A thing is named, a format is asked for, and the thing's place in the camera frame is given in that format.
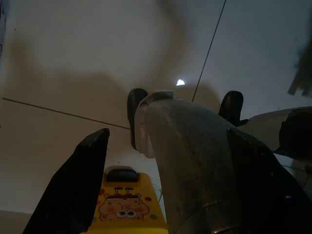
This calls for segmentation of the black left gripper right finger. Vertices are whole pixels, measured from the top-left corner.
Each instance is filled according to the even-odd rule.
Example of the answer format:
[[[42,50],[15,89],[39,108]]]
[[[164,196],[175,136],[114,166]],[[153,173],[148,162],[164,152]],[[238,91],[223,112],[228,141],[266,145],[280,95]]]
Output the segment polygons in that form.
[[[310,234],[312,202],[260,140],[227,130],[248,226],[254,234]]]

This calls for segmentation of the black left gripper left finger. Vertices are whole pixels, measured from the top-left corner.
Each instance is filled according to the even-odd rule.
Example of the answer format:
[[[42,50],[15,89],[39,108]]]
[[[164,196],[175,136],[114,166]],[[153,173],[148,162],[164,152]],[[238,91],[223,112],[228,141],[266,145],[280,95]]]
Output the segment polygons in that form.
[[[28,221],[25,234],[80,234],[94,219],[110,132],[100,129],[81,141],[55,172]]]

